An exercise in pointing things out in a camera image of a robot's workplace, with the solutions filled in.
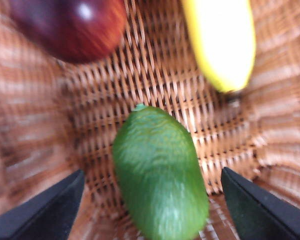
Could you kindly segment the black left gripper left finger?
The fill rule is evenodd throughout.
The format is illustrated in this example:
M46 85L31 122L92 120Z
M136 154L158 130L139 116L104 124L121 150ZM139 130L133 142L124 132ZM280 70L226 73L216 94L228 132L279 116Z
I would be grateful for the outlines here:
M85 175L77 170L0 215L0 240L67 240L77 217Z

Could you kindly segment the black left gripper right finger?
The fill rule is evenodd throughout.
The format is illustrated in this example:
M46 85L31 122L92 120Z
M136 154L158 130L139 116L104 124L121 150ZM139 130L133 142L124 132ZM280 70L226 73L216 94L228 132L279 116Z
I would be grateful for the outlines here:
M228 167L221 184L230 216L242 240L300 240L300 209Z

